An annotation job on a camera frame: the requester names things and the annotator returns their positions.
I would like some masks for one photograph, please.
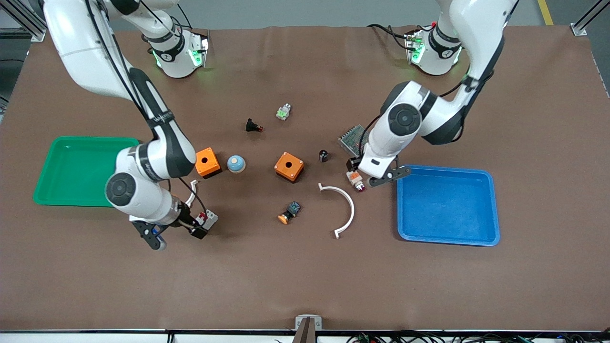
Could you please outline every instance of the orange and white connector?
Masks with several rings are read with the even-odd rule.
[[[364,192],[367,188],[364,186],[362,182],[362,177],[357,171],[348,171],[345,173],[347,175],[347,179],[350,180],[350,183],[358,192]]]

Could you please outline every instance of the green tray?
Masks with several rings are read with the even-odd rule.
[[[34,202],[40,205],[112,207],[106,181],[114,174],[119,151],[139,142],[119,137],[58,137],[42,168]]]

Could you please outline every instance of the orange box with holes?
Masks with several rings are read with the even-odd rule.
[[[195,168],[197,173],[204,179],[211,178],[223,171],[212,148],[203,149],[197,153]]]
[[[275,164],[275,172],[286,180],[295,183],[304,167],[305,163],[301,159],[289,153],[283,153],[278,163]]]

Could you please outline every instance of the plastic tray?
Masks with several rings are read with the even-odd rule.
[[[58,137],[42,168],[34,202],[40,205],[112,207],[104,195],[117,154],[134,138]]]
[[[410,167],[411,175],[397,181],[402,238],[487,247],[500,241],[493,179],[488,172]]]

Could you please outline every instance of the blue ball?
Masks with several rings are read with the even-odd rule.
[[[239,155],[233,155],[227,160],[227,168],[231,173],[241,173],[246,168],[246,161]]]

